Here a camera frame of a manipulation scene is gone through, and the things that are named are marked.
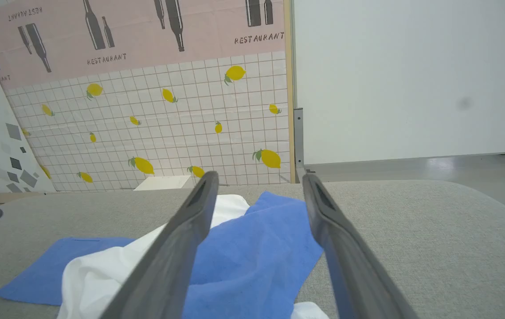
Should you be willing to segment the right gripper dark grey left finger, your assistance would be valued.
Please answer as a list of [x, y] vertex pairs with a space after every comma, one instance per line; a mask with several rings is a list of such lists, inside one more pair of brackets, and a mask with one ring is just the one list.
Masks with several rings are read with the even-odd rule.
[[180, 319], [198, 246], [211, 228], [219, 176], [204, 174], [102, 313], [103, 319]]

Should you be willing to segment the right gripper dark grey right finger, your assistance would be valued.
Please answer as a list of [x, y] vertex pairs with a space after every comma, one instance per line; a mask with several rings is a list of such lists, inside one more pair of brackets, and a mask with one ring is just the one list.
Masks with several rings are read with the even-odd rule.
[[400, 289], [315, 174], [302, 188], [312, 236], [325, 252], [340, 319], [416, 319]]

